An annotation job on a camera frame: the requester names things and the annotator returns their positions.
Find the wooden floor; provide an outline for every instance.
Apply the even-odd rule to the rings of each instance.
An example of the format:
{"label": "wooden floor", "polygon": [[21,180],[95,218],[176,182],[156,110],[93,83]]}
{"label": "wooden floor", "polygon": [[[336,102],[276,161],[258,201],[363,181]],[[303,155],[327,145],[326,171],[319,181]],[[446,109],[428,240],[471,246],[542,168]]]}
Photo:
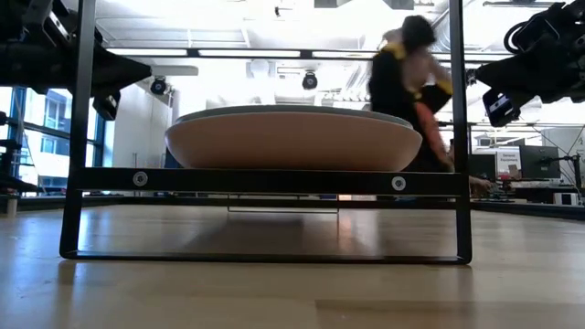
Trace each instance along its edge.
{"label": "wooden floor", "polygon": [[[473,213],[469,267],[74,262],[60,211],[0,218],[0,328],[583,328],[585,224]],[[83,214],[86,250],[451,255],[451,211]]]}

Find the security camera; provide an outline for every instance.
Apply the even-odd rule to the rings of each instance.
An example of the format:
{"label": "security camera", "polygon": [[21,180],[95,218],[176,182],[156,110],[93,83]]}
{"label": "security camera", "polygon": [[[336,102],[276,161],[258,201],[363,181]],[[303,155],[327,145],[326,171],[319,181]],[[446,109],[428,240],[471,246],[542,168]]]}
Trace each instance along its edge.
{"label": "security camera", "polygon": [[303,78],[303,89],[313,90],[317,88],[317,77],[314,72],[307,72]]}
{"label": "security camera", "polygon": [[171,86],[166,83],[165,77],[155,77],[153,84],[150,86],[150,91],[154,95],[166,95],[171,90]]}

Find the dark hair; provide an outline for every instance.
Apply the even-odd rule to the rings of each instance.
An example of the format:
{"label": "dark hair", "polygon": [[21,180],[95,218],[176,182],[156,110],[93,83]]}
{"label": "dark hair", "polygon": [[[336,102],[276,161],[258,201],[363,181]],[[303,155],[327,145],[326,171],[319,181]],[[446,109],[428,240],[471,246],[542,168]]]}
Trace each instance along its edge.
{"label": "dark hair", "polygon": [[426,48],[436,41],[431,23],[423,16],[408,16],[402,23],[402,44],[407,54]]}

